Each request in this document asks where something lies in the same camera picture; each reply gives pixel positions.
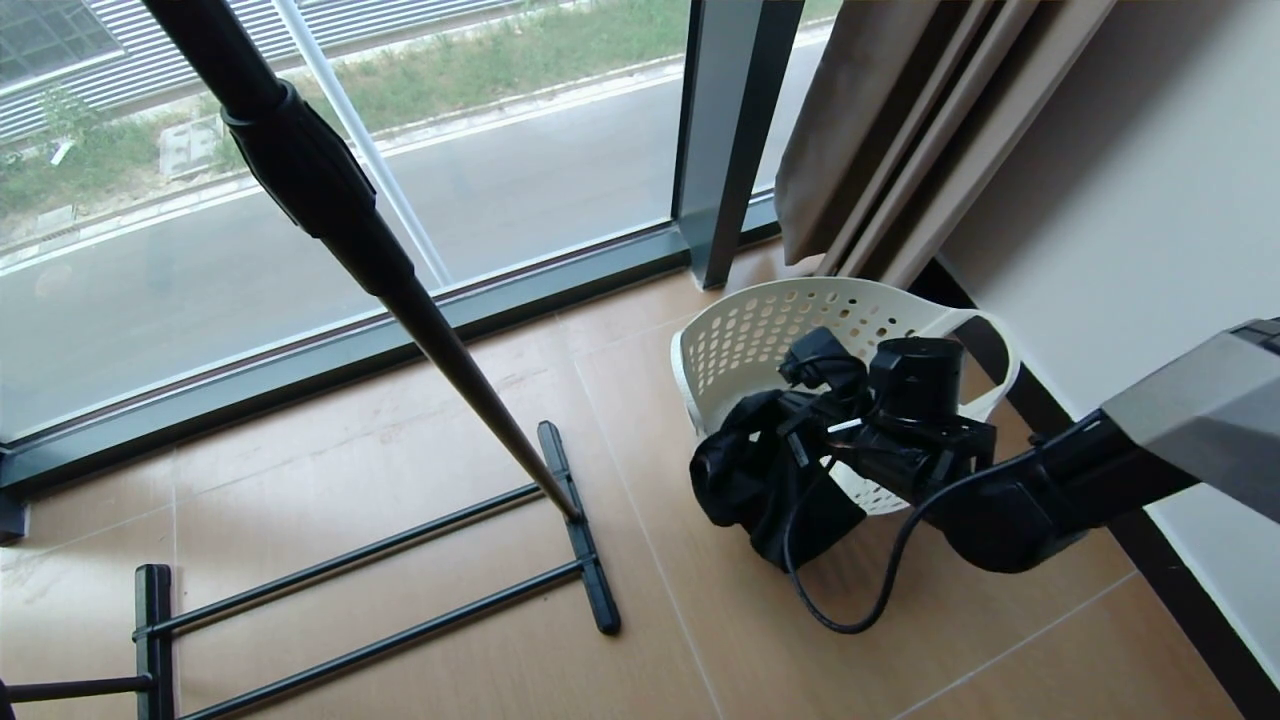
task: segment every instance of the baseboard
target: baseboard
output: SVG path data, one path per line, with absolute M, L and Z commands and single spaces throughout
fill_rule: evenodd
M 936 260 L 928 264 L 910 290 L 942 305 L 977 307 Z M 972 323 L 956 336 L 988 374 L 1004 374 L 1004 343 L 995 331 L 984 323 Z M 1025 366 L 1009 391 L 1009 402 L 1032 432 L 1055 434 L 1071 424 L 1071 416 Z M 1144 510 L 1130 512 L 1107 529 L 1196 646 L 1240 715 L 1248 720 L 1275 717 L 1276 708 L 1280 708 L 1280 688 L 1271 682 L 1151 516 Z

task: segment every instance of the corrugated metal fence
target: corrugated metal fence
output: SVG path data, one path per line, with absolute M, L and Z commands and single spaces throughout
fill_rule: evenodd
M 196 82 L 140 0 L 90 0 L 99 20 L 120 44 L 123 55 L 49 82 L 0 96 L 0 142 L 17 140 L 45 126 L 42 94 L 54 83 L 100 110 L 143 100 Z M 358 41 L 413 26 L 518 5 L 522 0 L 311 0 L 302 15 L 324 47 Z M 289 33 L 270 0 L 230 0 L 241 23 L 268 60 L 294 55 Z

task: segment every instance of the brown curtain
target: brown curtain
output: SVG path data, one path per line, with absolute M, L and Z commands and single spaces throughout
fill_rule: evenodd
M 909 284 L 1112 3 L 845 3 L 778 168 L 787 263 Z

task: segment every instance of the gray pavement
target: gray pavement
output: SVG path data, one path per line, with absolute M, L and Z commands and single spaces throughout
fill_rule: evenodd
M 820 50 L 795 51 L 780 126 L 794 123 Z M 664 219 L 680 90 L 664 82 L 388 163 L 454 279 L 474 278 Z M 785 143 L 771 133 L 764 184 Z M 0 441 L 378 309 L 262 193 L 0 273 Z

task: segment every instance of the tile floor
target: tile floor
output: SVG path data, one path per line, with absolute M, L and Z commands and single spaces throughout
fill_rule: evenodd
M 730 290 L 772 279 L 776 249 Z M 1233 717 L 1235 708 L 1106 533 L 1032 573 L 982 573 L 913 539 L 874 630 L 835 635 L 739 529 L 689 491 L 694 438 L 668 343 L 718 293 L 672 275 L 475 343 L 532 436 L 556 421 L 623 616 L 599 635 L 579 584 L 266 707 L 253 717 Z M 1025 425 L 996 420 L 1001 452 Z M 183 443 L 32 507 L 0 550 L 0 676 L 133 670 L 133 568 L 175 566 L 189 610 L 526 479 L 428 364 Z M 837 616 L 867 607 L 901 516 L 806 568 Z M 192 712 L 570 559 L 536 501 L 184 635 Z M 26 705 L 20 720 L 131 719 L 128 697 Z

